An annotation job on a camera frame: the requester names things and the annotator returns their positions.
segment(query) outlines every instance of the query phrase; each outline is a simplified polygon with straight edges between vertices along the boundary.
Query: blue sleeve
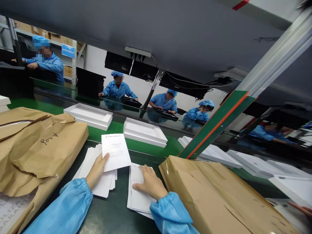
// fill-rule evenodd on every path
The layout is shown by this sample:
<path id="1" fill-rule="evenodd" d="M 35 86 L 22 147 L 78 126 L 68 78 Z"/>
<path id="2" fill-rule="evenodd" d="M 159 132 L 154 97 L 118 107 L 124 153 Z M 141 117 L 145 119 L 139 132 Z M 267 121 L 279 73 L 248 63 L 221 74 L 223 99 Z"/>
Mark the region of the blue sleeve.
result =
<path id="1" fill-rule="evenodd" d="M 205 119 L 204 121 L 207 122 L 209 120 L 209 115 L 207 113 L 205 113 Z"/>
<path id="2" fill-rule="evenodd" d="M 26 229 L 33 233 L 77 233 L 92 201 L 85 178 L 68 182 L 55 199 Z"/>
<path id="3" fill-rule="evenodd" d="M 155 104 L 157 102 L 157 99 L 159 98 L 159 95 L 160 94 L 155 95 L 154 97 L 150 99 L 150 101 Z"/>
<path id="4" fill-rule="evenodd" d="M 259 138 L 265 139 L 267 141 L 272 141 L 275 137 L 267 134 L 261 126 L 257 126 L 254 130 L 250 132 L 251 135 L 256 135 Z"/>
<path id="5" fill-rule="evenodd" d="M 199 234 L 191 225 L 193 221 L 175 192 L 169 192 L 158 202 L 153 202 L 150 211 L 162 234 Z"/>
<path id="6" fill-rule="evenodd" d="M 54 73 L 60 73 L 61 71 L 64 70 L 64 65 L 63 62 L 59 59 L 56 59 L 53 61 L 53 64 L 50 63 L 44 63 L 44 62 L 38 62 L 38 67 L 41 69 L 45 69 L 48 71 L 52 71 Z"/>
<path id="7" fill-rule="evenodd" d="M 133 99 L 137 98 L 137 96 L 131 91 L 129 85 L 125 87 L 125 93 L 128 97 L 132 97 Z"/>
<path id="8" fill-rule="evenodd" d="M 111 82 L 109 82 L 108 85 L 106 86 L 106 88 L 102 91 L 104 93 L 104 96 L 109 95 L 110 90 L 111 90 Z"/>
<path id="9" fill-rule="evenodd" d="M 25 60 L 25 63 L 26 64 L 30 64 L 30 63 L 34 63 L 34 62 L 37 62 L 36 60 L 33 60 L 33 59 L 30 59 L 30 58 L 23 58 Z"/>
<path id="10" fill-rule="evenodd" d="M 196 108 L 192 108 L 187 112 L 187 115 L 191 120 L 196 120 L 201 114 L 200 111 L 196 111 Z"/>
<path id="11" fill-rule="evenodd" d="M 176 111 L 176 113 L 178 112 L 178 109 L 176 108 L 176 100 L 173 106 L 171 107 L 171 111 Z"/>

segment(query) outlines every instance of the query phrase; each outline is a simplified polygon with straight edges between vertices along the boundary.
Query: white wall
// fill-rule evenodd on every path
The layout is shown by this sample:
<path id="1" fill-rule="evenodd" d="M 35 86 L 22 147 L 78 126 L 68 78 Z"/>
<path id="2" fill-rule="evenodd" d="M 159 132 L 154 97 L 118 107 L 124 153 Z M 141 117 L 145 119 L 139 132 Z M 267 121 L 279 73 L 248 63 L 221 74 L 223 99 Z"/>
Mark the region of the white wall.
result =
<path id="1" fill-rule="evenodd" d="M 88 45 L 86 70 L 105 76 L 106 79 L 104 80 L 104 87 L 106 87 L 110 81 L 113 81 L 113 77 L 111 76 L 112 70 L 104 67 L 105 58 L 106 50 Z M 146 82 L 142 79 L 138 79 L 126 74 L 124 75 L 124 82 L 129 85 L 130 89 L 138 96 L 139 101 L 144 104 L 150 93 L 153 83 Z M 165 93 L 167 90 L 167 88 L 158 85 L 154 91 L 153 96 L 156 94 Z M 209 116 L 211 116 L 220 106 L 220 102 L 223 100 L 223 93 L 224 92 L 221 90 L 214 89 L 213 91 L 206 93 L 204 96 L 204 100 L 212 100 L 215 104 L 215 108 L 211 113 L 209 113 Z M 177 107 L 185 111 L 199 106 L 199 101 L 196 102 L 194 97 L 183 93 L 178 93 L 176 102 Z"/>

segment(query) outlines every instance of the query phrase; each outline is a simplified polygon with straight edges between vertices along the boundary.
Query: blue sign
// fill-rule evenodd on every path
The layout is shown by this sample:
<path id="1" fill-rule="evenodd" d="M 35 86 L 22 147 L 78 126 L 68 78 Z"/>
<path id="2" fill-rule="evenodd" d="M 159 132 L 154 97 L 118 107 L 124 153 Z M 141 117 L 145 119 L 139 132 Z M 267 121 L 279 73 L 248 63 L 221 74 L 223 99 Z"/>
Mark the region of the blue sign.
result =
<path id="1" fill-rule="evenodd" d="M 74 47 L 62 44 L 62 55 L 75 58 L 76 55 L 76 49 Z"/>

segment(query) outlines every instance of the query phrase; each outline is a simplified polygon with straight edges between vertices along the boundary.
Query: monitor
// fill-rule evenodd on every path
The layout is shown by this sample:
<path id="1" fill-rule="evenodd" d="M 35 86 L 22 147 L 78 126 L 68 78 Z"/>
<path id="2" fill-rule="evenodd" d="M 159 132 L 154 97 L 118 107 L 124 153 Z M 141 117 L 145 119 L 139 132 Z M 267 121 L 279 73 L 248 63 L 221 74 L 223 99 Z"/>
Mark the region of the monitor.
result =
<path id="1" fill-rule="evenodd" d="M 251 115 L 256 118 L 260 118 L 264 112 L 266 112 L 269 109 L 268 106 L 262 105 L 257 102 L 253 102 L 252 104 L 247 107 L 246 110 L 243 111 L 244 114 Z"/>
<path id="2" fill-rule="evenodd" d="M 132 59 L 124 56 L 114 54 L 112 52 L 106 53 L 105 67 L 114 71 L 122 72 L 129 75 L 132 65 Z"/>
<path id="3" fill-rule="evenodd" d="M 179 76 L 171 72 L 168 72 L 168 73 L 166 72 L 165 75 L 162 77 L 160 84 L 159 84 L 160 86 L 178 91 L 180 93 L 190 95 L 198 99 L 203 99 L 205 94 L 210 89 L 210 87 L 208 86 L 202 86 L 200 85 L 200 83 L 187 79 L 183 76 Z"/>
<path id="4" fill-rule="evenodd" d="M 134 61 L 130 75 L 145 81 L 154 81 L 157 72 L 158 68 L 156 67 L 139 61 Z"/>
<path id="5" fill-rule="evenodd" d="M 77 67 L 78 93 L 97 98 L 104 89 L 106 77 Z"/>
<path id="6" fill-rule="evenodd" d="M 275 110 L 267 118 L 267 121 L 278 123 L 282 126 L 289 127 L 292 129 L 301 128 L 308 122 L 307 119 L 295 116 L 284 111 Z"/>

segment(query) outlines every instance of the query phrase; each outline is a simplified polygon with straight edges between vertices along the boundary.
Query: paper package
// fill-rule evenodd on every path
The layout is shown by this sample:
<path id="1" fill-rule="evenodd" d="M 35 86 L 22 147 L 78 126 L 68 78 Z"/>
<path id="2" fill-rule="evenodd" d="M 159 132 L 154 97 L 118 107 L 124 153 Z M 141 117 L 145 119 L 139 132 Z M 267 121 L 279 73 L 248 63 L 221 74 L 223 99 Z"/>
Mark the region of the paper package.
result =
<path id="1" fill-rule="evenodd" d="M 201 234 L 295 234 L 297 230 L 253 188 L 220 163 L 169 156 L 160 166 Z"/>
<path id="2" fill-rule="evenodd" d="M 18 121 L 30 123 L 11 124 Z M 33 200 L 8 234 L 20 233 L 57 187 L 88 138 L 86 123 L 28 108 L 0 113 L 0 192 Z"/>

